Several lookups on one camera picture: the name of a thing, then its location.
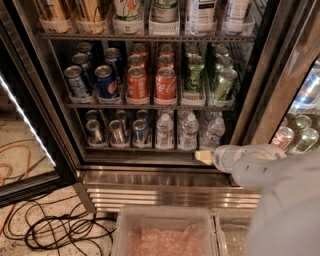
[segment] light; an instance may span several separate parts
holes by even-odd
[[[43,145],[42,141],[40,140],[39,136],[37,135],[36,131],[33,129],[29,119],[27,118],[27,116],[24,114],[23,110],[20,108],[16,98],[14,97],[14,95],[12,94],[6,80],[4,79],[2,73],[0,72],[0,84],[2,85],[3,89],[7,92],[7,95],[9,96],[10,100],[12,101],[12,103],[16,106],[17,111],[19,112],[19,114],[22,116],[23,121],[28,125],[31,133],[33,134],[33,136],[36,138],[36,141],[39,142],[41,149],[44,151],[45,155],[48,157],[48,159],[50,160],[50,162],[52,163],[53,166],[56,166],[56,163],[53,161],[52,157],[50,156],[50,154],[48,153],[47,149],[45,148],[45,146]]]

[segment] green can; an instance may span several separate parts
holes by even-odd
[[[238,74],[231,68],[221,70],[217,76],[215,86],[213,88],[213,100],[228,101],[231,99],[233,88],[236,84]]]
[[[184,89],[187,92],[200,92],[204,73],[204,60],[201,56],[188,59]]]

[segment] floor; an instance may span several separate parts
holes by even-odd
[[[28,177],[31,177],[52,168],[21,118],[0,120],[0,186],[21,179],[26,169],[30,170]],[[0,229],[11,208],[0,209]],[[106,214],[98,214],[93,219],[93,214],[85,212],[72,187],[34,201],[20,202],[14,205],[0,234],[0,256],[109,255],[112,243],[108,232],[114,229],[115,222]],[[55,240],[66,246],[56,249]]]

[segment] plastic bottle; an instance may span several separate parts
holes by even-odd
[[[197,147],[197,135],[199,122],[193,113],[184,119],[180,133],[180,147],[184,150],[192,150]]]
[[[221,117],[209,122],[203,143],[204,148],[214,149],[220,145],[220,138],[225,132],[224,120]]]
[[[157,122],[156,146],[160,149],[173,148],[173,121],[164,113]]]

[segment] can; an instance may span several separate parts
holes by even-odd
[[[69,91],[76,98],[90,97],[89,83],[81,67],[73,65],[64,70]]]
[[[231,98],[232,90],[237,81],[237,72],[230,68],[221,70],[212,90],[213,99],[216,101],[227,101]]]
[[[204,73],[204,60],[201,56],[188,59],[187,76],[184,82],[186,92],[200,92]]]
[[[177,20],[177,0],[155,0],[154,16],[159,22],[173,22]]]
[[[133,54],[129,56],[127,65],[129,68],[132,68],[132,67],[146,68],[147,67],[146,57],[139,54]]]
[[[145,99],[148,97],[147,73],[142,67],[133,67],[127,74],[128,97]]]
[[[95,77],[93,72],[94,68],[89,56],[85,53],[77,53],[73,55],[71,61],[73,64],[78,65],[83,69],[84,74],[90,83],[91,90],[93,91],[95,84]]]
[[[175,68],[174,58],[170,55],[162,55],[158,57],[157,68]]]
[[[100,123],[97,120],[90,120],[86,124],[86,129],[89,133],[89,139],[94,144],[104,143],[106,141]]]
[[[127,142],[127,138],[125,136],[121,121],[111,121],[109,124],[109,130],[112,133],[112,140],[115,144],[125,144]]]
[[[133,138],[137,144],[145,144],[148,137],[148,126],[145,120],[138,119],[133,122]]]
[[[102,65],[95,69],[94,74],[100,97],[105,99],[119,97],[119,89],[112,68]]]
[[[108,48],[104,51],[104,61],[107,65],[112,67],[116,74],[118,84],[122,84],[124,76],[124,64],[122,56],[117,48]]]
[[[294,138],[294,131],[289,127],[280,127],[272,139],[271,144],[277,146],[283,151],[286,151],[289,144]]]
[[[160,68],[156,74],[155,97],[172,100],[176,97],[177,76],[172,68]]]

